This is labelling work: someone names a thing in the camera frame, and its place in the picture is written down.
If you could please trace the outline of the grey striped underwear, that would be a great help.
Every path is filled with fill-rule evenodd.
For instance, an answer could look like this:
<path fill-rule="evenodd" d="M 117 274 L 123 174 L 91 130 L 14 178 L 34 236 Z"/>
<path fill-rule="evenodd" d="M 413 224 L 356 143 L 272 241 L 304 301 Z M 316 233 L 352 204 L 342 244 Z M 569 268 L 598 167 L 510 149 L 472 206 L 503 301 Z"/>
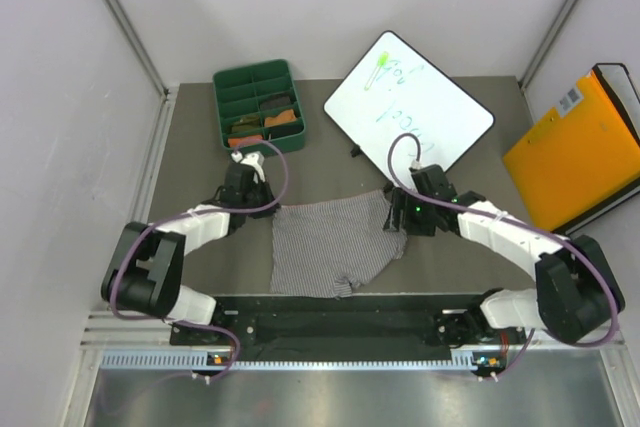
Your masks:
<path fill-rule="evenodd" d="M 273 220 L 274 294 L 349 297 L 404 254 L 407 235 L 386 231 L 380 190 L 282 207 Z"/>

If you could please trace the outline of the green compartment tray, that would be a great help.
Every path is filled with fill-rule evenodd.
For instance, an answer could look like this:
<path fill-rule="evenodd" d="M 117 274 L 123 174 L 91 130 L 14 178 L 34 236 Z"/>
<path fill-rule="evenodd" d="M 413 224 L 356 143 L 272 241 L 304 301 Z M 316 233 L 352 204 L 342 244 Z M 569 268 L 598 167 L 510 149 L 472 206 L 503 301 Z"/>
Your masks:
<path fill-rule="evenodd" d="M 232 150 L 227 144 L 229 136 L 241 137 L 251 134 L 262 134 L 263 140 L 272 143 L 283 153 L 295 152 L 304 148 L 306 120 L 289 63 L 286 60 L 273 59 L 221 70 L 213 75 L 212 82 L 221 145 L 225 151 Z M 286 107 L 272 110 L 259 109 L 260 101 L 282 92 L 288 92 L 295 101 Z M 295 136 L 270 140 L 269 128 L 264 126 L 264 119 L 286 109 L 295 110 L 297 116 L 295 123 L 302 123 L 304 131 Z M 229 133 L 230 124 L 234 120 L 251 114 L 260 115 L 261 129 L 237 134 Z"/>

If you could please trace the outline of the black dotted underwear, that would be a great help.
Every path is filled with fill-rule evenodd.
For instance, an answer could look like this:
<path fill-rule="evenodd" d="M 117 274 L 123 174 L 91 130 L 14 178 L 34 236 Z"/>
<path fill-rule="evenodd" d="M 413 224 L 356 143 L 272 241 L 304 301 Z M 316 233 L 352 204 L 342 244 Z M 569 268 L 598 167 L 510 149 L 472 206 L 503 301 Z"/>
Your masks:
<path fill-rule="evenodd" d="M 288 92 L 271 95 L 259 102 L 260 110 L 272 110 L 279 107 L 291 105 L 295 99 L 291 98 Z"/>

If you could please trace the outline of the olive green underwear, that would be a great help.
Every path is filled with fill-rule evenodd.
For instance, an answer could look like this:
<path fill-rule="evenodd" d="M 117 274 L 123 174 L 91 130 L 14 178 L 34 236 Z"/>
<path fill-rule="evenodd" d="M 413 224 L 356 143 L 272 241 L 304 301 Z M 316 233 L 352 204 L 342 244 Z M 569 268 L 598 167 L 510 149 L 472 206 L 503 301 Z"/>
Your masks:
<path fill-rule="evenodd" d="M 261 117 L 259 114 L 244 115 L 234 120 L 229 127 L 230 134 L 261 129 Z"/>

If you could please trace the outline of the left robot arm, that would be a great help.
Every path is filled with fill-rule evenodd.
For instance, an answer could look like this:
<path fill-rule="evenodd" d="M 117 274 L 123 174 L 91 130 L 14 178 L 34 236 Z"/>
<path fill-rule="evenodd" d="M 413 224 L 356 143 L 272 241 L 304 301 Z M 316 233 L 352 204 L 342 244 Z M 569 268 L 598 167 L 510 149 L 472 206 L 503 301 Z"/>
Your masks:
<path fill-rule="evenodd" d="M 130 222 L 123 228 L 102 281 L 103 300 L 118 311 L 191 323 L 203 342 L 220 341 L 227 321 L 215 312 L 213 297 L 182 284 L 184 258 L 277 208 L 259 164 L 231 163 L 213 198 L 157 226 Z"/>

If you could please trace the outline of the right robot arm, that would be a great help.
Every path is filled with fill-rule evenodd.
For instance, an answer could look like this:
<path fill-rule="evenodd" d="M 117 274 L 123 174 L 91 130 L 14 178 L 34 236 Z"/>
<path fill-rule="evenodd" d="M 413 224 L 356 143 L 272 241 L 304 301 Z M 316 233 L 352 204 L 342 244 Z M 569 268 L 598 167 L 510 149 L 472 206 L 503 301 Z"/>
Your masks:
<path fill-rule="evenodd" d="M 429 237 L 453 233 L 508 260 L 534 283 L 524 290 L 493 288 L 477 297 L 463 315 L 474 340 L 490 342 L 509 328 L 542 330 L 582 348 L 614 338 L 625 300 L 595 239 L 546 232 L 476 192 L 460 194 L 438 165 L 413 165 L 410 176 L 411 186 L 394 182 L 386 229 Z"/>

